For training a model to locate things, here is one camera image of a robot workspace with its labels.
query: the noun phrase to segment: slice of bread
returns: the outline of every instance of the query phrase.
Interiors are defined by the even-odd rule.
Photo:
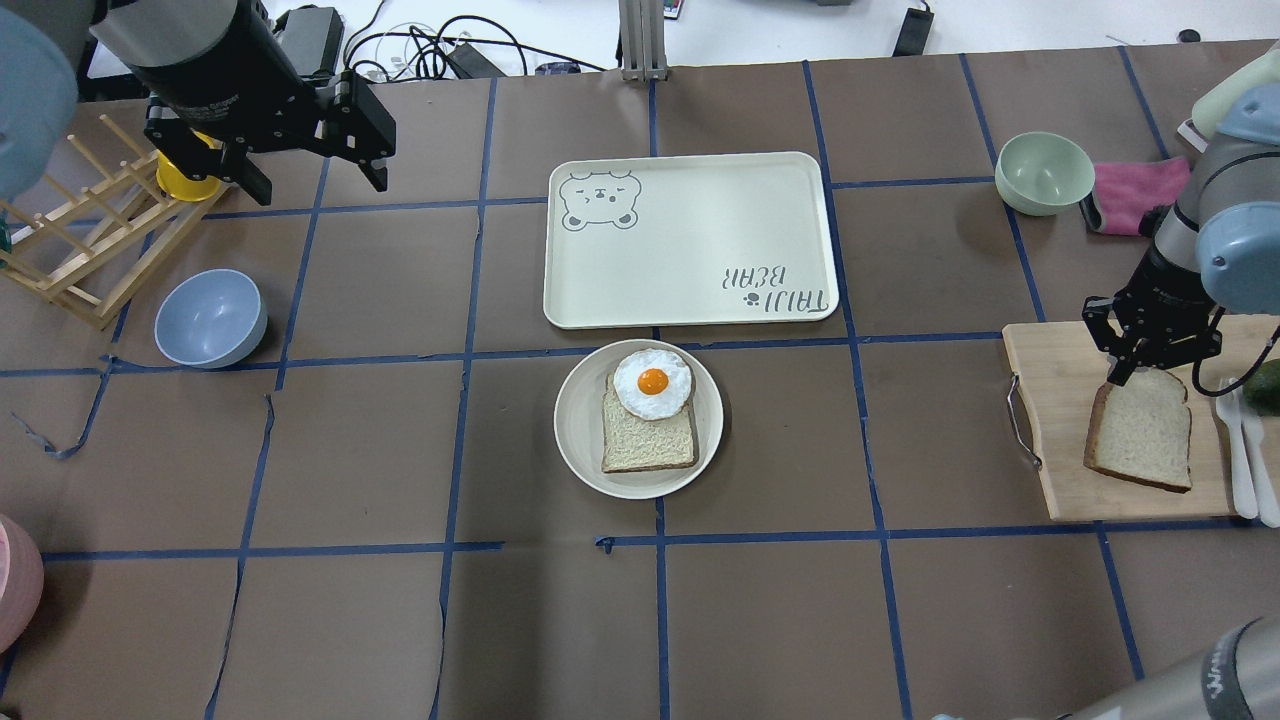
[[[691,402],[671,418],[641,420],[618,400],[613,375],[604,379],[604,460],[605,473],[672,470],[698,462],[698,436],[694,433]]]
[[[1084,466],[1164,488],[1192,489],[1192,411],[1187,386],[1165,370],[1134,373],[1124,387],[1106,383],[1093,398]]]

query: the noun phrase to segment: plate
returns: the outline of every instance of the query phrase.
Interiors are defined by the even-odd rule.
[[[545,268],[543,314],[568,329],[815,322],[840,295],[804,152],[566,163]]]
[[[645,348],[669,350],[694,373],[694,430],[698,433],[698,462],[680,470],[605,473],[604,379],[623,357]],[[650,500],[676,492],[696,478],[712,461],[724,429],[724,405],[719,388],[696,357],[657,340],[623,340],[588,355],[573,368],[556,396],[556,445],[573,474],[588,486],[623,500]]]

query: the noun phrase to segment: egg white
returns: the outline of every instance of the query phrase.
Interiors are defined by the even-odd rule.
[[[657,368],[667,373],[667,387],[658,395],[645,395],[637,380],[640,373]],[[613,373],[613,387],[618,401],[628,413],[641,420],[662,420],[680,413],[694,391],[694,374],[689,365],[669,350],[650,347],[632,352],[618,363]]]

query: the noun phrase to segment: green bowl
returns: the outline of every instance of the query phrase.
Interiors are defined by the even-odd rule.
[[[1019,213],[1056,215],[1093,191],[1093,161],[1060,135],[1027,132],[1000,149],[996,191]]]

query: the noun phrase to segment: white round plate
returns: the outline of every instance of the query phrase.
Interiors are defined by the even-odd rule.
[[[669,350],[694,373],[694,430],[698,433],[698,462],[681,470],[648,470],[639,473],[605,473],[604,459],[604,379],[617,369],[623,357],[657,347]],[[719,388],[696,357],[657,340],[623,340],[588,355],[570,372],[556,397],[556,445],[564,462],[584,483],[613,497],[649,500],[676,492],[703,471],[719,447],[724,429],[724,406]]]

